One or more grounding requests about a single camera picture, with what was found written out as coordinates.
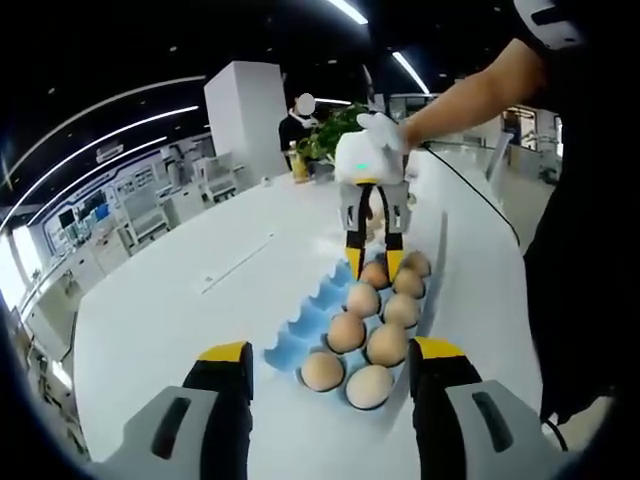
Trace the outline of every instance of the cable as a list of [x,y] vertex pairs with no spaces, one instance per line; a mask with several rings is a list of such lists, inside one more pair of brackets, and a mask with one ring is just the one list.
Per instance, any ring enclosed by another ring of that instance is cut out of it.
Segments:
[[476,193],[478,194],[478,196],[479,196],[480,198],[482,198],[482,199],[487,203],[487,205],[489,205],[489,206],[493,209],[493,211],[494,211],[494,212],[496,212],[496,213],[500,216],[500,218],[501,218],[502,220],[504,220],[504,222],[505,222],[507,225],[509,225],[509,228],[511,228],[511,230],[513,231],[513,235],[516,237],[516,241],[518,242],[518,246],[520,246],[520,237],[518,236],[518,232],[516,232],[515,227],[511,224],[511,222],[507,219],[507,217],[505,217],[505,216],[502,214],[502,212],[501,212],[500,210],[498,210],[498,209],[495,207],[495,205],[494,205],[493,203],[491,203],[491,202],[487,199],[487,197],[485,197],[482,193],[480,193],[480,191],[479,191],[476,187],[474,187],[474,186],[471,184],[471,182],[469,182],[466,178],[464,178],[464,177],[463,177],[463,176],[462,176],[462,175],[461,175],[461,174],[460,174],[460,173],[459,173],[455,168],[453,168],[453,167],[452,167],[452,166],[451,166],[451,165],[450,165],[450,164],[449,164],[449,163],[448,163],[444,158],[442,158],[442,157],[441,157],[440,155],[438,155],[436,152],[434,152],[433,150],[431,150],[429,147],[426,147],[426,149],[427,149],[427,151],[428,151],[429,153],[431,153],[431,155],[433,155],[433,156],[434,156],[434,157],[436,157],[438,160],[440,160],[442,163],[444,163],[444,164],[449,168],[449,170],[451,170],[453,173],[455,173],[455,174],[458,176],[458,178],[460,178],[460,180],[462,180],[464,183],[466,183],[466,184],[469,186],[469,188],[471,188],[471,190],[473,190],[474,192],[476,192]]
[[560,448],[562,449],[562,451],[563,452],[568,452],[569,451],[569,447],[567,447],[567,442],[564,440],[564,437],[562,436],[562,433],[560,432],[560,429],[549,419],[544,420],[542,423],[544,425],[547,425],[551,429],[553,434],[558,439],[558,443],[560,444]]

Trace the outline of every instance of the black ceiling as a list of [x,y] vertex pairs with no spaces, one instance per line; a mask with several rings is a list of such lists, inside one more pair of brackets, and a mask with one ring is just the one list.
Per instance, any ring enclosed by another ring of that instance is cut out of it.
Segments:
[[[19,28],[0,33],[3,82],[8,80],[8,98],[0,104],[4,171],[51,129],[95,103],[165,80],[206,79],[136,94],[74,122],[36,150],[10,182],[3,178],[0,205],[13,204],[44,172],[92,140],[149,116],[200,106],[118,136],[125,150],[164,135],[205,132],[202,87],[232,60],[279,63],[289,96],[308,91],[364,100],[363,64],[378,91],[419,92],[391,51],[406,53],[431,91],[441,92],[486,66],[511,37],[510,0],[349,1],[368,25],[357,25],[326,0],[14,2],[11,15]],[[26,203],[46,202],[94,167],[90,149]]]

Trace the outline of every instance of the white pillar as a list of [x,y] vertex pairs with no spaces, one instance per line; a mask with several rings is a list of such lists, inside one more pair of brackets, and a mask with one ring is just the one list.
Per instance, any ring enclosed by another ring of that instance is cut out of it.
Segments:
[[232,62],[204,94],[216,153],[231,152],[245,166],[248,186],[288,171],[278,136],[287,115],[280,66]]

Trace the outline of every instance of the robotic hand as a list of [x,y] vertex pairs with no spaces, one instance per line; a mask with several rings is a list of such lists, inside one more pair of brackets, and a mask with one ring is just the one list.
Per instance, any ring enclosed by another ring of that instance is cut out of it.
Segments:
[[364,131],[346,133],[338,142],[335,178],[340,183],[340,216],[347,231],[346,254],[354,278],[364,267],[369,198],[378,188],[385,213],[386,259],[393,281],[403,257],[402,235],[409,229],[409,184],[404,180],[405,143],[398,126],[381,113],[361,114]]

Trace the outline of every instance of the person in background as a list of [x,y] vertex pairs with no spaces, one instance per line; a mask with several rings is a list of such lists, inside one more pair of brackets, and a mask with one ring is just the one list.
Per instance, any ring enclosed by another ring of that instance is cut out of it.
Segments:
[[289,150],[291,142],[299,143],[302,139],[311,135],[313,127],[318,125],[318,121],[311,115],[302,115],[298,110],[298,96],[294,99],[293,106],[289,109],[286,118],[280,122],[278,134],[280,135],[280,151],[284,155],[289,170],[291,170],[291,159]]

